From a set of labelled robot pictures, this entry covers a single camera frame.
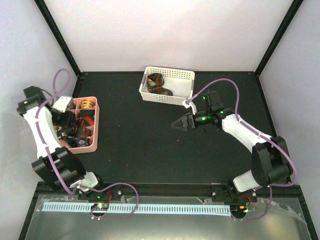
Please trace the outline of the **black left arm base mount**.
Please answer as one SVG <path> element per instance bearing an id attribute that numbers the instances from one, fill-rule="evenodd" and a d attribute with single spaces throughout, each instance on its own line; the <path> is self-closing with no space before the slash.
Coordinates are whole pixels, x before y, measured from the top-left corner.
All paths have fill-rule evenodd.
<path id="1" fill-rule="evenodd" d="M 118 198 L 122 194 L 123 186 L 116 185 L 108 188 L 107 190 L 98 192 L 98 190 L 104 189 L 105 186 L 98 186 L 96 191 L 88 190 L 83 193 L 79 193 L 77 199 L 80 201 L 88 201 L 90 203 L 107 203 L 111 201 L 113 198 Z"/>

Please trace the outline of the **orange navy striped tie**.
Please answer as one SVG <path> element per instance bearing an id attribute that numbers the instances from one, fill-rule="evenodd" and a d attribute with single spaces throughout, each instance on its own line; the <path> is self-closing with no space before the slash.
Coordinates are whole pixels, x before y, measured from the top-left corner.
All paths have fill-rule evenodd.
<path id="1" fill-rule="evenodd" d="M 92 127 L 95 124 L 94 116 L 78 117 L 76 120 L 77 127 Z"/>

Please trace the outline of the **orange patterned rolled tie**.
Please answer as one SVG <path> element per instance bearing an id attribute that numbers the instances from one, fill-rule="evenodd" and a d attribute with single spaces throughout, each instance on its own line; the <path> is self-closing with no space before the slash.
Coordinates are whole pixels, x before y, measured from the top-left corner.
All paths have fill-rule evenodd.
<path id="1" fill-rule="evenodd" d="M 96 103 L 93 100 L 90 99 L 84 99 L 81 101 L 79 107 L 80 109 L 91 109 L 96 106 Z"/>

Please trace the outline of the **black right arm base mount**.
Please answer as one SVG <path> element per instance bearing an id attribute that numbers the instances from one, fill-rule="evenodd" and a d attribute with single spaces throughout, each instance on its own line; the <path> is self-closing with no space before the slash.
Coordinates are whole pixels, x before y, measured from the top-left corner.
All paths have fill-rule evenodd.
<path id="1" fill-rule="evenodd" d="M 256 203 L 257 197 L 253 196 L 253 190 L 239 192 L 230 184 L 213 184 L 211 196 L 216 202 L 224 203 Z"/>

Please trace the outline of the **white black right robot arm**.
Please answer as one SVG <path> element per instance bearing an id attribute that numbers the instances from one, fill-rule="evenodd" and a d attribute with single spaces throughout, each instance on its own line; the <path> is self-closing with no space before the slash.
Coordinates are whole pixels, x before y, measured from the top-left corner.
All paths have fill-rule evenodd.
<path id="1" fill-rule="evenodd" d="M 268 187 L 293 174 L 287 143 L 282 137 L 265 134 L 236 116 L 233 109 L 224 107 L 216 91 L 210 91 L 202 98 L 206 106 L 204 111 L 187 113 L 174 121 L 171 127 L 187 132 L 200 126 L 214 125 L 249 150 L 251 168 L 230 180 L 227 189 L 230 200 L 238 202 L 246 191 Z"/>

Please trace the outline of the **white perforated plastic basket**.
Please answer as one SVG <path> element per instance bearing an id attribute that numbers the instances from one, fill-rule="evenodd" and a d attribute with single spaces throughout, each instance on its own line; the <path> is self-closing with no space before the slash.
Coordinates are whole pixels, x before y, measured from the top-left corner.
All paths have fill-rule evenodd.
<path id="1" fill-rule="evenodd" d="M 172 91 L 173 95 L 161 95 L 148 91 L 148 78 L 151 74 L 161 74 L 163 88 Z M 139 92 L 144 101 L 181 106 L 185 99 L 193 96 L 195 73 L 190 70 L 147 66 L 145 68 Z"/>

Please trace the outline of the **pink divided organizer tray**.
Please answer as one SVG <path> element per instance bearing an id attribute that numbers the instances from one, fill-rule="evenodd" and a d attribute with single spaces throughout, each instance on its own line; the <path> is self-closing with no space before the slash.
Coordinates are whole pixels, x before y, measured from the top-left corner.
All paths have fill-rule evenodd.
<path id="1" fill-rule="evenodd" d="M 92 153 L 98 148 L 99 117 L 96 97 L 71 98 L 53 129 L 61 145 L 73 154 Z"/>

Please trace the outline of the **dark geometric rolled tie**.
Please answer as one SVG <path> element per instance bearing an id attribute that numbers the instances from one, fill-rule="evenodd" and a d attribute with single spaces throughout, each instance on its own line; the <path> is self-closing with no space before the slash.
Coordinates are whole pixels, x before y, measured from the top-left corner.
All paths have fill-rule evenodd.
<path id="1" fill-rule="evenodd" d="M 68 144 L 71 148 L 82 148 L 82 147 L 88 147 L 90 144 L 90 140 L 88 138 L 83 137 L 66 137 L 64 139 L 64 142 Z"/>

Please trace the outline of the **brown patterned tie in basket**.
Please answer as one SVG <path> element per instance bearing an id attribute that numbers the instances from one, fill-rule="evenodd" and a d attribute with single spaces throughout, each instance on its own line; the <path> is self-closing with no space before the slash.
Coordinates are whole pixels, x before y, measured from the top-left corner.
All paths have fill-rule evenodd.
<path id="1" fill-rule="evenodd" d="M 161 73 L 152 73 L 147 76 L 147 90 L 152 94 L 173 96 L 173 92 L 167 88 L 164 88 L 164 78 Z"/>

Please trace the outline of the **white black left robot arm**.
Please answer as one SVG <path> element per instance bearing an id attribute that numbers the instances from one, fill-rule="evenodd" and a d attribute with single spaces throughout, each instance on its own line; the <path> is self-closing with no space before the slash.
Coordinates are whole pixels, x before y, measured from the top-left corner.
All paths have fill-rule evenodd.
<path id="1" fill-rule="evenodd" d="M 18 103 L 17 112 L 27 121 L 35 140 L 33 170 L 53 190 L 65 189 L 71 194 L 78 190 L 103 199 L 107 186 L 96 173 L 85 170 L 77 156 L 98 148 L 97 98 L 60 96 L 47 100 L 36 86 L 23 92 L 26 99 Z"/>

